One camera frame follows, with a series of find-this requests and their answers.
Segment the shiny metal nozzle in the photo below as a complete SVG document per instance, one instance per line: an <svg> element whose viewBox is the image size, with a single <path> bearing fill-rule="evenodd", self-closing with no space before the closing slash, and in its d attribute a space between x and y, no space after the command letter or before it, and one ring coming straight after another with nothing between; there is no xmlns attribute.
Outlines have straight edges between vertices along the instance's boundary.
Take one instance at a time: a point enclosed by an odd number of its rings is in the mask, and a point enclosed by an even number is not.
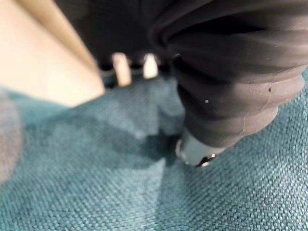
<svg viewBox="0 0 308 231"><path fill-rule="evenodd" d="M225 148L215 148L198 141L185 130L176 144L176 155L190 166L207 166Z"/></svg>

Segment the woven upholstery fabric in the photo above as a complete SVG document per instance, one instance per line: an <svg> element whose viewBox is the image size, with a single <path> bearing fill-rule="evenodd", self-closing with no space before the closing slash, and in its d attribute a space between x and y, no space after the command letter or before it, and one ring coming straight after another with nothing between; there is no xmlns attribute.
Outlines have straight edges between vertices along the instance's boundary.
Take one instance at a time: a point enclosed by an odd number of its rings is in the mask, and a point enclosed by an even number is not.
<svg viewBox="0 0 308 231"><path fill-rule="evenodd" d="M205 168L170 149L175 92L172 79L141 81L27 125L0 230L306 231L308 88Z"/></svg>

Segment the textured fabric surface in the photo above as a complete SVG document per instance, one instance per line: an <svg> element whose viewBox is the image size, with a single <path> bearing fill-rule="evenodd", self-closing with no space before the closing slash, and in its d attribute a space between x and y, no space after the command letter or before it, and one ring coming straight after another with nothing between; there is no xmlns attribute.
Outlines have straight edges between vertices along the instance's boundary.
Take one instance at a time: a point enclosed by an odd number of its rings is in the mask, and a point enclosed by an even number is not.
<svg viewBox="0 0 308 231"><path fill-rule="evenodd" d="M175 88L139 82L26 126L0 186L0 230L307 230L308 89L264 131L191 168L169 148L183 123Z"/></svg>

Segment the teal fabric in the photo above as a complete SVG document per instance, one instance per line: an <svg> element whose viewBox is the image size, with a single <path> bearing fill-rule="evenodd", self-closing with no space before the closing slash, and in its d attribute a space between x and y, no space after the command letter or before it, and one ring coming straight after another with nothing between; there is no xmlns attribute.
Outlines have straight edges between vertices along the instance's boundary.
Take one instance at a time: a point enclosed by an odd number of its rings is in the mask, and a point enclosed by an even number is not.
<svg viewBox="0 0 308 231"><path fill-rule="evenodd" d="M33 99L8 89L0 88L0 90L5 92L7 97L15 103L23 125L37 123L67 109L63 105Z"/></svg>
<svg viewBox="0 0 308 231"><path fill-rule="evenodd" d="M175 92L172 79L141 81L27 125L0 230L306 231L308 88L205 168L170 149Z"/></svg>

